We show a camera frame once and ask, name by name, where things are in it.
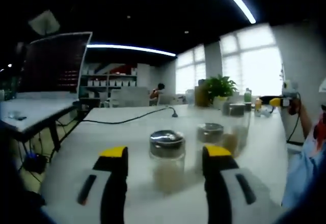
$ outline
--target light blue sleeve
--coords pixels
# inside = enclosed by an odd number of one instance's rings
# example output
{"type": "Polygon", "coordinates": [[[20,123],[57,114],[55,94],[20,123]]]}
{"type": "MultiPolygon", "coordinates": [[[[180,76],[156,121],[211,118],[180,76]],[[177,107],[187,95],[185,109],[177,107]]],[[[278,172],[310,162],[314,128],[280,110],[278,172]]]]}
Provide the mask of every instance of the light blue sleeve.
{"type": "Polygon", "coordinates": [[[304,191],[317,175],[318,168],[326,155],[326,141],[321,151],[315,152],[316,140],[313,138],[313,126],[309,133],[302,151],[294,155],[288,169],[287,182],[283,196],[282,206],[294,207],[302,197],[304,191]]]}

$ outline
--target glass jar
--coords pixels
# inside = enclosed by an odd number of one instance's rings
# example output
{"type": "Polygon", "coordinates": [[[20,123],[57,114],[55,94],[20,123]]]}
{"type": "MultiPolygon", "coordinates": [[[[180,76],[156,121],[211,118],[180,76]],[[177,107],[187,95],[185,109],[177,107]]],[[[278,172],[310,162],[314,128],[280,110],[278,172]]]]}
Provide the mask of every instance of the glass jar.
{"type": "Polygon", "coordinates": [[[204,123],[197,127],[197,145],[195,171],[202,173],[203,169],[203,147],[204,145],[219,146],[223,139],[224,128],[216,123],[204,123]]]}
{"type": "Polygon", "coordinates": [[[184,137],[171,130],[151,134],[149,155],[153,165],[154,187],[163,193],[180,190],[184,175],[184,137]]]}
{"type": "Polygon", "coordinates": [[[228,124],[225,125],[222,147],[237,157],[247,143],[251,111],[244,103],[230,104],[228,124]]]}

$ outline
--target window blinds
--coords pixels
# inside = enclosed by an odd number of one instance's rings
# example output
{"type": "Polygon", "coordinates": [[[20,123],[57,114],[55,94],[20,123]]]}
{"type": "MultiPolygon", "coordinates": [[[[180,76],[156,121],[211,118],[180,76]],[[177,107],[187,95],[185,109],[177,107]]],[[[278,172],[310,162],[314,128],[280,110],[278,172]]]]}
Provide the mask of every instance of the window blinds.
{"type": "Polygon", "coordinates": [[[258,25],[221,37],[223,75],[237,84],[240,94],[282,93],[282,58],[268,25],[258,25]]]}
{"type": "Polygon", "coordinates": [[[187,90],[194,89],[201,79],[206,79],[203,45],[178,56],[176,60],[176,94],[184,94],[187,90]]]}

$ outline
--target floor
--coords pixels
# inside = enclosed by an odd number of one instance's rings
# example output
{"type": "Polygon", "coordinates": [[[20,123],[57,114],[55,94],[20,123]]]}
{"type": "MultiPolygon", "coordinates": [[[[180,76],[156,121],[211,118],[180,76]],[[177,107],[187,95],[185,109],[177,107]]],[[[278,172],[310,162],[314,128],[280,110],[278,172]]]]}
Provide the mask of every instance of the floor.
{"type": "MultiPolygon", "coordinates": [[[[64,127],[57,126],[57,132],[58,132],[59,139],[61,139],[62,137],[64,137],[64,135],[66,133],[71,131],[71,129],[73,128],[73,126],[76,123],[77,123],[77,121],[72,121],[67,126],[64,126],[64,127]]],[[[31,148],[35,153],[39,153],[39,154],[42,153],[44,156],[46,156],[49,159],[50,154],[53,150],[53,142],[51,139],[49,129],[42,130],[40,132],[40,138],[41,138],[41,141],[39,140],[39,136],[36,135],[33,139],[31,139],[31,148]]],[[[25,156],[25,151],[23,149],[23,146],[21,143],[18,144],[16,140],[11,140],[10,146],[11,146],[13,157],[16,161],[17,168],[19,168],[21,165],[20,153],[22,155],[22,158],[24,158],[24,156],[25,156]]],[[[29,148],[30,148],[29,143],[25,143],[25,146],[29,150],[29,148]]],[[[33,192],[38,192],[40,189],[41,182],[43,181],[44,176],[46,174],[46,170],[42,174],[38,174],[35,172],[28,172],[24,168],[22,168],[19,171],[19,173],[20,173],[21,178],[23,179],[26,189],[29,191],[33,191],[33,192]]]]}

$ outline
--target green leaves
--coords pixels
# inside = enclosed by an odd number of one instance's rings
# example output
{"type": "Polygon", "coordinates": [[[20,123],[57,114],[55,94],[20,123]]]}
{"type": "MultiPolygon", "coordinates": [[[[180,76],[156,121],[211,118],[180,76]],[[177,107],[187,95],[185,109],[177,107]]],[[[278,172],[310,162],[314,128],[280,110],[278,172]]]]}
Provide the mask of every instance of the green leaves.
{"type": "Polygon", "coordinates": [[[206,80],[208,94],[210,99],[214,97],[230,97],[233,95],[233,92],[238,91],[236,83],[230,80],[229,76],[221,76],[220,74],[217,77],[211,77],[206,80]]]}

